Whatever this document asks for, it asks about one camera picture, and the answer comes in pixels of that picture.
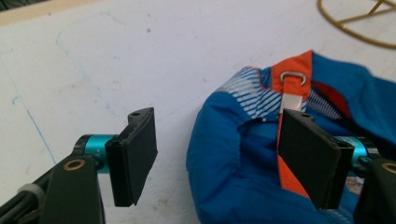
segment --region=orange fabric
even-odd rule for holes
[[[294,76],[286,76],[284,77],[284,81],[282,82],[280,80],[280,76],[284,72],[297,72],[304,74],[306,77],[305,84],[302,86],[301,83],[303,80],[300,77]],[[272,84],[275,91],[278,91],[280,93],[301,95],[305,100],[308,99],[311,89],[311,77],[312,51],[308,51],[294,58],[289,58],[281,63],[274,65],[271,68]],[[279,144],[280,131],[282,129],[281,124],[282,115],[280,115],[279,118],[277,144]],[[283,159],[279,155],[277,155],[277,164],[280,184],[282,188],[309,198],[300,181],[295,177],[289,166],[283,161]]]
[[[286,76],[284,82],[281,82],[280,75],[284,72],[298,72],[306,77],[305,85],[301,86],[300,77]],[[273,90],[281,93],[290,93],[302,95],[307,100],[311,89],[312,77],[312,50],[307,51],[299,56],[286,59],[271,68],[271,79]]]

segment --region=scratch mark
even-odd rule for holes
[[[111,15],[107,14],[105,12],[102,12],[101,14],[106,14],[107,16],[109,16],[110,18]],[[81,75],[83,76],[84,80],[88,82],[88,84],[94,88],[96,90],[96,95],[102,100],[102,102],[105,105],[105,108],[116,118],[121,119],[120,115],[118,115],[110,106],[109,101],[105,98],[105,96],[102,94],[102,91],[100,89],[99,86],[97,86],[96,84],[94,84],[94,82],[92,81],[91,77],[89,76],[89,74],[85,71],[85,69],[83,68],[81,62],[79,62],[78,60],[74,59],[74,57],[70,54],[69,50],[62,45],[61,43],[61,37],[64,34],[65,30],[69,28],[68,26],[63,28],[62,31],[58,34],[55,44],[64,52],[64,54],[66,55],[66,57],[73,63],[73,65],[76,67],[76,69],[81,73]]]
[[[3,67],[5,68],[6,73],[7,73],[7,75],[8,75],[8,78],[10,79],[10,81],[11,81],[11,83],[12,83],[12,86],[13,86],[15,92],[18,94],[18,96],[15,97],[15,98],[13,99],[13,103],[15,103],[14,100],[16,100],[16,99],[18,99],[18,98],[21,99],[22,105],[23,105],[23,107],[25,108],[27,114],[29,115],[30,120],[31,120],[31,121],[33,122],[33,124],[35,125],[35,129],[37,130],[39,136],[41,137],[41,140],[43,141],[44,145],[46,146],[47,151],[48,151],[50,157],[52,158],[53,163],[56,164],[56,160],[55,160],[55,158],[53,157],[52,152],[50,151],[50,147],[49,147],[49,145],[47,144],[47,141],[46,141],[46,139],[45,139],[43,133],[41,132],[40,128],[38,127],[37,123],[35,122],[35,119],[33,118],[32,114],[30,113],[30,111],[29,111],[29,109],[27,108],[26,104],[23,102],[23,100],[22,100],[22,98],[21,98],[21,95],[20,95],[20,92],[19,92],[19,90],[18,90],[18,88],[17,88],[17,85],[15,84],[14,79],[12,78],[11,74],[8,72],[7,67],[6,67],[6,65],[4,64],[4,62],[1,60],[1,58],[0,58],[0,64],[2,64]]]
[[[14,99],[12,99],[12,104],[15,105],[15,102],[20,98],[20,96],[16,96],[14,97]]]
[[[25,109],[26,109],[27,114],[28,114],[29,117],[30,117],[30,120],[31,120],[31,121],[33,122],[33,124],[35,125],[35,129],[38,131],[38,134],[40,135],[41,139],[43,140],[44,145],[46,145],[47,151],[49,152],[50,157],[52,158],[53,163],[56,164],[55,158],[53,157],[53,155],[52,155],[52,153],[51,153],[51,151],[50,151],[50,147],[49,147],[49,145],[47,144],[47,141],[46,141],[46,139],[44,138],[43,133],[41,132],[40,128],[38,128],[38,125],[37,125],[37,123],[35,122],[35,119],[34,119],[33,116],[30,114],[30,111],[26,108],[26,106],[25,106]]]
[[[108,11],[103,11],[103,12],[101,12],[100,14],[102,14],[102,15],[107,15],[109,18],[111,18],[111,20],[113,20],[114,22],[119,23],[119,24],[121,24],[121,25],[123,25],[123,26],[126,26],[126,25],[127,25],[125,22],[120,21],[119,19],[117,19],[116,17],[114,17],[114,16],[113,16],[112,14],[110,14],[110,12],[108,12]]]

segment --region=metal wire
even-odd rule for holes
[[[381,4],[387,4],[390,6],[390,8],[388,9],[384,9],[384,10],[380,10],[380,11],[376,11],[378,9],[378,7]],[[381,40],[377,40],[371,37],[368,37],[366,35],[362,35],[352,29],[349,29],[345,26],[345,23],[350,22],[350,21],[357,21],[357,20],[362,20],[362,19],[368,19],[371,18],[373,16],[377,16],[380,14],[384,14],[384,13],[388,13],[391,11],[395,11],[396,10],[396,5],[390,1],[387,0],[379,0],[378,3],[373,7],[373,9],[365,15],[360,15],[360,16],[356,16],[356,17],[352,17],[352,18],[347,18],[347,19],[343,19],[343,20],[336,20],[334,19],[327,11],[326,9],[323,7],[322,5],[322,0],[318,0],[318,9],[320,11],[320,13],[324,16],[324,18],[326,18],[326,20],[328,20],[332,25],[334,25],[335,27],[337,27],[338,29],[344,31],[345,33],[352,35],[360,40],[363,40],[367,43],[373,44],[373,45],[377,45],[380,47],[384,47],[384,48],[388,48],[388,49],[396,49],[396,44],[395,43],[388,43],[385,41],[381,41]]]

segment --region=white table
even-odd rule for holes
[[[191,129],[239,69],[313,49],[396,80],[394,50],[335,29],[315,1],[53,4],[0,14],[1,204],[83,134],[119,133],[130,112],[154,106],[159,154],[138,205],[114,207],[109,176],[99,176],[107,223],[198,223],[185,168]]]

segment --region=wire frame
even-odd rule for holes
[[[379,7],[384,4],[387,5],[388,8],[385,9],[379,9]],[[396,4],[392,3],[388,0],[378,0],[377,3],[374,5],[374,7],[367,13],[367,14],[362,14],[359,16],[354,16],[350,18],[345,18],[338,20],[334,18],[333,16],[326,11],[325,7],[322,4],[322,0],[318,0],[318,9],[320,13],[328,20],[331,24],[333,24],[335,27],[338,29],[346,32],[349,35],[352,35],[360,40],[363,40],[365,42],[384,47],[384,48],[389,48],[389,49],[396,49],[396,43],[391,43],[391,42],[386,42],[382,41],[379,39],[372,38],[368,35],[362,34],[361,32],[357,32],[354,29],[351,29],[348,27],[348,24],[353,22],[353,21],[362,21],[362,20],[370,20],[373,17],[376,17],[378,15],[383,15],[385,13],[390,13],[390,12],[395,12],[396,11]]]

